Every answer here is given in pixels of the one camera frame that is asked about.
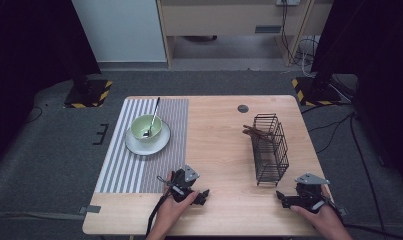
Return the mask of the striped placemat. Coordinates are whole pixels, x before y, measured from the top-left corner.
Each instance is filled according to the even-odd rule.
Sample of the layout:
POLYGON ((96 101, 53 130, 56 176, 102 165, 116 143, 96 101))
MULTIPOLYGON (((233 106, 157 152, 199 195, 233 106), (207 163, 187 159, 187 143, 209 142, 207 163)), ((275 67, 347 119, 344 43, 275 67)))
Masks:
POLYGON ((97 193, 160 193, 166 177, 185 165, 189 101, 163 98, 157 114, 171 130, 168 144, 152 155, 137 155, 125 146, 125 134, 137 117, 154 113, 156 99, 123 102, 107 154, 95 187, 97 193))

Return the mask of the green bowl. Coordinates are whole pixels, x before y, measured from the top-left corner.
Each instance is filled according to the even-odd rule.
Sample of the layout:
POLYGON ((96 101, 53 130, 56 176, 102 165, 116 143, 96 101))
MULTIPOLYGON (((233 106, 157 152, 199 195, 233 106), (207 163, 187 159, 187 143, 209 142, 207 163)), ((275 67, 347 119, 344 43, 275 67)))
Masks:
POLYGON ((145 114, 134 119, 130 126, 131 135, 141 142, 152 142, 162 131, 162 120, 158 116, 145 114))

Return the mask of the light wooden desk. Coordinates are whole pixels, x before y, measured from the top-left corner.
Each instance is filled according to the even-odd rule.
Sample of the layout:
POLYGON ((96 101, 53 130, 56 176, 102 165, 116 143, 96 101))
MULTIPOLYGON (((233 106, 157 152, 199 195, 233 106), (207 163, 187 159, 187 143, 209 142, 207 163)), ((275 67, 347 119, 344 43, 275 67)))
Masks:
POLYGON ((156 0, 167 61, 178 36, 272 34, 291 66, 305 36, 322 33, 334 0, 156 0))

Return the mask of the black wire basket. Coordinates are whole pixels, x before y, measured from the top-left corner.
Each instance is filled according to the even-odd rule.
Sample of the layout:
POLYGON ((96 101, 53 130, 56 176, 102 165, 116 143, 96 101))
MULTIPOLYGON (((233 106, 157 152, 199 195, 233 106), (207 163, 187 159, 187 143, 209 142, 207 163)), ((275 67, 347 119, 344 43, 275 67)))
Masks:
POLYGON ((257 184, 277 184, 289 167, 283 126, 276 114, 257 114, 252 127, 272 133, 271 139, 250 136, 257 184))

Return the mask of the white panel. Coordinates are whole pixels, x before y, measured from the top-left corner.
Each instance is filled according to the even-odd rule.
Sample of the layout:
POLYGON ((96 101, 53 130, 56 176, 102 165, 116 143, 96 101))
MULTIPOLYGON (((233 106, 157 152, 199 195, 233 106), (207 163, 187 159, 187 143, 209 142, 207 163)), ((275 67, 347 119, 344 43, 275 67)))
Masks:
POLYGON ((156 0, 72 0, 98 62, 165 62, 156 0))

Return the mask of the grey tape strip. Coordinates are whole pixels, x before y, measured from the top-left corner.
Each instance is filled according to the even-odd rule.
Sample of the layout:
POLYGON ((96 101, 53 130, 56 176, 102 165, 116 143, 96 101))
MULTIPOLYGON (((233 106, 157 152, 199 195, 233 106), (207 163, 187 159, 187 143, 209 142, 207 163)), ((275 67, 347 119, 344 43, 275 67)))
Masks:
POLYGON ((79 209, 80 214, 86 214, 86 213, 99 213, 101 210, 101 206, 96 206, 96 205, 88 205, 88 206, 82 206, 79 209))

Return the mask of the dark curtain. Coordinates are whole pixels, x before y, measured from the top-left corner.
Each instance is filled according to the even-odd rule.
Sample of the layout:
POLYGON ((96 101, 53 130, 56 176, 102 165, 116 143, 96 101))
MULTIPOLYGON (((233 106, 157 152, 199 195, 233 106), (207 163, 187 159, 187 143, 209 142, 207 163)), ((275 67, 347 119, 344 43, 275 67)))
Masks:
POLYGON ((0 161, 39 91, 99 71, 72 0, 0 0, 0 161))
POLYGON ((357 77, 364 125, 403 179, 403 0, 334 0, 312 70, 357 77))

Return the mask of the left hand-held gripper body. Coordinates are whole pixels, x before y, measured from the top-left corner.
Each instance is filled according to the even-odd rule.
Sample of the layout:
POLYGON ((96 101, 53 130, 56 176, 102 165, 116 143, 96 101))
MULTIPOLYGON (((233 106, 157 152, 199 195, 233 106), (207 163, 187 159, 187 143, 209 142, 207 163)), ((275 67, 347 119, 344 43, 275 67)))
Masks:
POLYGON ((185 165, 172 175, 170 193, 176 202, 182 202, 193 192, 191 187, 198 177, 199 174, 189 165, 185 165))

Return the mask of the white plate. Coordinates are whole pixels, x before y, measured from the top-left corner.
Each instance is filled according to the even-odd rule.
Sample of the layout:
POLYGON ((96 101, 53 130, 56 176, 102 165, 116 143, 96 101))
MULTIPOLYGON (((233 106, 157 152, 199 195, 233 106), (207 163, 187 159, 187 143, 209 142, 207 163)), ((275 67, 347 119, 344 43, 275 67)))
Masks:
POLYGON ((142 142, 137 140, 130 131, 125 134, 125 146, 126 148, 137 155, 152 155, 161 151, 169 142, 171 137, 171 130, 166 123, 163 123, 163 128, 159 135, 155 137, 151 142, 142 142))

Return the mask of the person's right hand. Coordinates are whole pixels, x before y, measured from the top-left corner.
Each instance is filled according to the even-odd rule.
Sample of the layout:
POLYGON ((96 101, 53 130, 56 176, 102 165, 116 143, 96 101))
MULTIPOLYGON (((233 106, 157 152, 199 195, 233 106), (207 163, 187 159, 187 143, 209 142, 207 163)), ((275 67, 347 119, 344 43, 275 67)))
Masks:
POLYGON ((322 206, 317 214, 296 205, 292 205, 290 209, 309 221, 322 236, 325 229, 344 227, 334 210, 328 205, 322 206))

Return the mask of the metal spoon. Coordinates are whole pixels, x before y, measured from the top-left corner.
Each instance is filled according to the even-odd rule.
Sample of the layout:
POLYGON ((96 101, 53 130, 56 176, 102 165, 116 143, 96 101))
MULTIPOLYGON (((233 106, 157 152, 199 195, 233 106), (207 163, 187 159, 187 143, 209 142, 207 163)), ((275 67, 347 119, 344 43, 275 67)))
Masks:
POLYGON ((144 138, 148 138, 151 135, 151 129, 152 129, 152 126, 154 125, 154 122, 155 122, 155 118, 156 118, 156 115, 157 115, 160 100, 161 100, 160 97, 158 97, 157 101, 156 101, 155 108, 154 108, 154 113, 153 113, 153 116, 152 116, 152 119, 151 119, 151 122, 150 122, 150 125, 149 125, 149 128, 143 134, 144 138))

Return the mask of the black stand base striped edge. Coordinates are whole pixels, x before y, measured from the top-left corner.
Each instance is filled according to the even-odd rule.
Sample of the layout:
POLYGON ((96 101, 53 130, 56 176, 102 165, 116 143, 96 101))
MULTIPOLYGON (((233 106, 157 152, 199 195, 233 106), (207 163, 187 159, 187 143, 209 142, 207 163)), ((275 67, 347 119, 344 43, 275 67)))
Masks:
POLYGON ((89 80, 83 87, 74 85, 68 93, 65 101, 65 108, 89 108, 103 105, 112 81, 89 80))
POLYGON ((292 80, 292 85, 302 106, 325 106, 341 103, 341 97, 329 83, 320 82, 310 77, 297 77, 292 80))

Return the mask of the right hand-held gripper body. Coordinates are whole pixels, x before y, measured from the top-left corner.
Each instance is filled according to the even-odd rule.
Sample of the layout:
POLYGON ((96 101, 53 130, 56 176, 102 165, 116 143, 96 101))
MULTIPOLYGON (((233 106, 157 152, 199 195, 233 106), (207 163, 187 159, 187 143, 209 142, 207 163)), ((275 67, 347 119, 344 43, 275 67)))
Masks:
POLYGON ((329 184, 330 181, 318 177, 311 173, 295 179, 297 196, 292 196, 289 200, 289 205, 300 206, 310 212, 318 212, 326 203, 326 198, 322 194, 322 186, 329 184))

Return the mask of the person's left hand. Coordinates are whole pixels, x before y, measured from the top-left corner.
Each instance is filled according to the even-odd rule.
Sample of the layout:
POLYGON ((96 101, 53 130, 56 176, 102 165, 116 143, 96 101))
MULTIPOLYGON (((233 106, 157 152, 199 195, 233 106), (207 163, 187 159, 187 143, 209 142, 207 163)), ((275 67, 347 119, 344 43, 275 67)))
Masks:
POLYGON ((168 196, 160 206, 151 230, 169 233, 181 215, 197 198, 198 194, 198 191, 192 192, 182 202, 176 202, 172 196, 168 196))

